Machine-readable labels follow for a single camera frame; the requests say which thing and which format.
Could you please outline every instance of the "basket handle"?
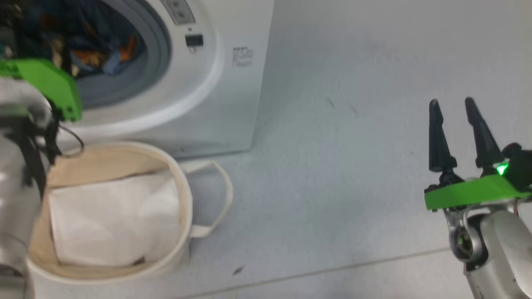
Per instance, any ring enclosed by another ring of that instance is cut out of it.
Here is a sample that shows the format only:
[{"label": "basket handle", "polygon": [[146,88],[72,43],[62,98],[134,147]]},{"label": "basket handle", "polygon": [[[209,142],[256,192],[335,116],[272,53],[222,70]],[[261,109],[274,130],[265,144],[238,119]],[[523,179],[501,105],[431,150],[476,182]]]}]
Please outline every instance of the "basket handle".
[{"label": "basket handle", "polygon": [[229,175],[227,172],[218,164],[216,161],[213,160],[199,160],[199,161],[188,161],[184,163],[179,164],[181,168],[183,169],[184,173],[193,173],[196,171],[200,171],[202,169],[208,168],[208,167],[214,167],[216,168],[220,174],[223,176],[224,181],[226,182],[226,200],[223,204],[223,209],[218,215],[218,218],[216,221],[210,225],[210,226],[200,226],[200,225],[192,225],[190,228],[190,237],[192,238],[204,238],[220,224],[220,222],[224,219],[227,212],[229,211],[229,208],[232,205],[233,201],[233,187],[231,183],[231,179],[229,178]]}]

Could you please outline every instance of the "green light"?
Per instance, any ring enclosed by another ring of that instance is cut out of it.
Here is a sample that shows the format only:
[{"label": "green light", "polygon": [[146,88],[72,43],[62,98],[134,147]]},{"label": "green light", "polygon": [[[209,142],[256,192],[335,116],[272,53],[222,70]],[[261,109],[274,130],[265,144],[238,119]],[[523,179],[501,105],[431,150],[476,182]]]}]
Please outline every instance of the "green light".
[{"label": "green light", "polygon": [[501,165],[497,166],[497,172],[499,175],[503,175],[506,168],[508,168],[508,163],[502,163]]}]

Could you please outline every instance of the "laundry basket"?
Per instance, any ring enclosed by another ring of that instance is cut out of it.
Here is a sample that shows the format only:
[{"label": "laundry basket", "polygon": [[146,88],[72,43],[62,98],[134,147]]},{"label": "laundry basket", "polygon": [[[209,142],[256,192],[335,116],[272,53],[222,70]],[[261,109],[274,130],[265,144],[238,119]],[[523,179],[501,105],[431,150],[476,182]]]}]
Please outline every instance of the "laundry basket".
[{"label": "laundry basket", "polygon": [[[216,168],[226,183],[225,204],[211,226],[192,225],[193,201],[186,173],[208,167]],[[141,175],[169,169],[176,180],[179,210],[178,241],[163,259],[128,267],[79,267],[63,265],[57,259],[51,229],[48,195],[54,188],[91,184],[133,175]],[[164,151],[141,143],[120,142],[91,146],[80,157],[57,159],[48,174],[43,207],[35,222],[27,259],[31,273],[47,279],[72,285],[99,285],[132,280],[169,272],[177,267],[188,253],[191,238],[203,238],[224,218],[232,204],[232,184],[224,169],[210,160],[190,161],[178,164]]]}]

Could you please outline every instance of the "floor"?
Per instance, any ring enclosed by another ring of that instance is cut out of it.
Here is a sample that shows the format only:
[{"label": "floor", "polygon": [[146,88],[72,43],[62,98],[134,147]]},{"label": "floor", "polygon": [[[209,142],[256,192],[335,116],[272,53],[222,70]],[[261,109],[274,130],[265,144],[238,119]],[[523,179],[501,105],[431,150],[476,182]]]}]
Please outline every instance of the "floor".
[{"label": "floor", "polygon": [[[480,174],[466,96],[501,146],[531,147],[525,11],[524,0],[277,1],[253,149],[215,158],[235,186],[219,229],[171,275],[99,287],[36,277],[37,299],[471,298],[444,216],[423,202],[438,178],[428,103],[440,100],[464,177]],[[190,181],[194,222],[209,223],[220,178]]]}]

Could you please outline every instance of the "white cloth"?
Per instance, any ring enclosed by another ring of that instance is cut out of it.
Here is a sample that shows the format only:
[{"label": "white cloth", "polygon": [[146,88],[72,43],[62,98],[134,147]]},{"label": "white cloth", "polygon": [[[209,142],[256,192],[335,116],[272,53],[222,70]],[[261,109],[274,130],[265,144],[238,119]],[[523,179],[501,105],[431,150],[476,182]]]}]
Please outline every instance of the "white cloth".
[{"label": "white cloth", "polygon": [[170,171],[55,189],[49,198],[61,263],[118,267],[157,261],[179,236]]}]

